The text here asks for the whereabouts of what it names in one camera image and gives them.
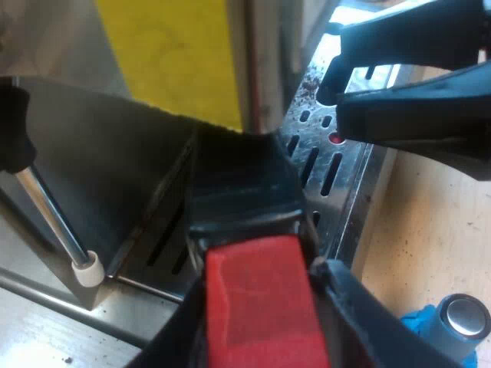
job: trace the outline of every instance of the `red light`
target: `red light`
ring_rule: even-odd
[[[344,139],[339,136],[338,132],[333,132],[329,134],[329,141],[333,144],[342,144]]]

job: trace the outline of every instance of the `metal cylinder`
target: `metal cylinder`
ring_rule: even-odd
[[[486,306],[466,294],[445,297],[435,314],[420,328],[430,345],[461,363],[491,331]]]
[[[242,130],[266,134],[283,122],[280,1],[227,0]]]
[[[31,200],[48,223],[58,241],[63,245],[74,265],[81,268],[91,263],[87,250],[78,241],[56,201],[50,195],[35,167],[30,166],[15,174]]]

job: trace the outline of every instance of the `black plastic handle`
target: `black plastic handle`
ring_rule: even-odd
[[[344,138],[491,180],[491,61],[407,87],[340,95],[337,119]]]
[[[341,56],[351,67],[415,64],[457,70],[477,63],[489,46],[483,0],[438,0],[348,25]]]
[[[25,120],[29,93],[14,86],[0,86],[0,171],[15,174],[35,160]]]

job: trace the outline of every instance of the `black clamp arm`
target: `black clamp arm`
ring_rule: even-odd
[[[476,64],[479,50],[491,45],[483,0],[427,2],[338,33],[341,58],[351,67],[415,64],[455,71]]]
[[[339,133],[491,179],[491,62],[409,87],[340,95]]]
[[[341,28],[344,67],[419,64],[454,72],[388,90],[342,94],[345,86],[334,86],[339,133],[491,179],[491,64],[476,66],[479,50],[491,45],[490,24],[483,0],[438,0]]]

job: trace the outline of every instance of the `yellow sponge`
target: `yellow sponge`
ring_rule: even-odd
[[[133,98],[241,130],[226,0],[97,0]]]

